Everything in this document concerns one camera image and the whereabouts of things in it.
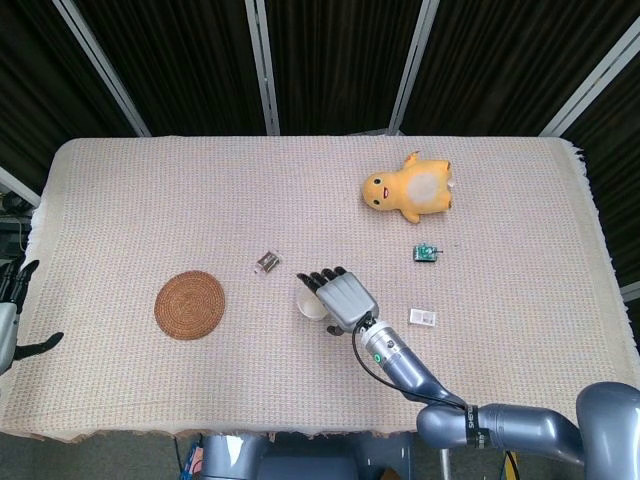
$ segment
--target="stuffed animal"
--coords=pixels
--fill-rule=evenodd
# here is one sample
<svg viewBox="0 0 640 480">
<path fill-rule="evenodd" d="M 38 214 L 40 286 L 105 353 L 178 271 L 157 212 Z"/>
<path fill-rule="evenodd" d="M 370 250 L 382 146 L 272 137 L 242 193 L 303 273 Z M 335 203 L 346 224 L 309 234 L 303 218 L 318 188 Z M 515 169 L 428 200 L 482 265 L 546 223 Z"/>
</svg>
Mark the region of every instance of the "stuffed animal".
<svg viewBox="0 0 640 480">
<path fill-rule="evenodd" d="M 413 152 L 397 172 L 374 173 L 362 187 L 364 201 L 376 210 L 399 209 L 411 223 L 420 215 L 451 208 L 451 163 L 447 160 L 420 160 Z"/>
</svg>

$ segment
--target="gray carpet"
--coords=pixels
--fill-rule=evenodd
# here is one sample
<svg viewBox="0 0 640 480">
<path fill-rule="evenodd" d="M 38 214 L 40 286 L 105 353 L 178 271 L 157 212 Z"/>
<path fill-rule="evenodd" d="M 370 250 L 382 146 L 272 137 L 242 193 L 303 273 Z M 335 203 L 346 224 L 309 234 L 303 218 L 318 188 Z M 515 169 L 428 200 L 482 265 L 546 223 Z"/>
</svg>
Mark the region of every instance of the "gray carpet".
<svg viewBox="0 0 640 480">
<path fill-rule="evenodd" d="M 186 454 L 193 439 L 180 440 Z M 502 455 L 496 450 L 452 452 L 453 478 L 497 480 Z M 440 479 L 438 454 L 415 444 L 416 478 Z M 520 456 L 522 480 L 579 480 L 579 468 L 539 457 Z M 1 480 L 154 479 L 175 480 L 178 467 L 171 437 L 127 432 L 95 435 L 77 444 L 0 434 Z"/>
</svg>

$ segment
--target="beige tablecloth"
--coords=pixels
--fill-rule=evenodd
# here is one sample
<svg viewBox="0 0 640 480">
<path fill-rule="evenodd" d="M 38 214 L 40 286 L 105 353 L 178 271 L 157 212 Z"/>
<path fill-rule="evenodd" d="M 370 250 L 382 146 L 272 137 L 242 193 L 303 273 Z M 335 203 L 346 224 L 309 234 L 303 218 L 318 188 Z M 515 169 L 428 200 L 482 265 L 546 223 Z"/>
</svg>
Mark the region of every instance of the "beige tablecloth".
<svg viewBox="0 0 640 480">
<path fill-rule="evenodd" d="M 452 162 L 453 209 L 419 225 L 360 186 L 405 156 Z M 473 403 L 550 407 L 601 380 L 640 383 L 638 355 L 582 163 L 541 138 L 81 139 L 56 155 L 28 257 L 42 264 L 21 343 L 65 337 L 0 378 L 0 430 L 413 430 L 420 405 L 376 383 L 350 339 L 304 320 L 295 274 L 342 265 L 444 385 Z M 420 242 L 444 251 L 412 260 Z M 267 250 L 282 264 L 253 273 Z M 156 294 L 216 276 L 207 337 L 167 337 Z M 435 328 L 408 325 L 411 307 Z"/>
</svg>

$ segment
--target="round woven coaster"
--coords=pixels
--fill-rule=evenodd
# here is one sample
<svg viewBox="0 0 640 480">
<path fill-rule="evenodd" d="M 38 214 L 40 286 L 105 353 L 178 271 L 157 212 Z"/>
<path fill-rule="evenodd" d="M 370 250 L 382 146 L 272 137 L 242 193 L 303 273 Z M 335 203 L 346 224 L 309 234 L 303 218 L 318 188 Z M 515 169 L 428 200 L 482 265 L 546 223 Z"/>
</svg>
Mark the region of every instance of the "round woven coaster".
<svg viewBox="0 0 640 480">
<path fill-rule="evenodd" d="M 156 321 L 178 340 L 195 340 L 210 333 L 224 313 L 224 290 L 205 272 L 184 272 L 169 280 L 156 298 Z"/>
</svg>

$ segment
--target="plush toy face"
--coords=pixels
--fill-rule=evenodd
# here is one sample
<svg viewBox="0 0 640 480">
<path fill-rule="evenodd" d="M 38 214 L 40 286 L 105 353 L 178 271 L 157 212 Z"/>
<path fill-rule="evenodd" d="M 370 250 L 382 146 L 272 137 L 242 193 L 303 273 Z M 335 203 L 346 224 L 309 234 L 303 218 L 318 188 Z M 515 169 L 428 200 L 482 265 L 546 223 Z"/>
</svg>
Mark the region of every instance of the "plush toy face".
<svg viewBox="0 0 640 480">
<path fill-rule="evenodd" d="M 367 178 L 362 187 L 362 194 L 367 205 L 376 210 L 398 208 L 396 198 L 399 192 L 397 192 L 393 175 L 389 172 L 379 172 Z"/>
</svg>

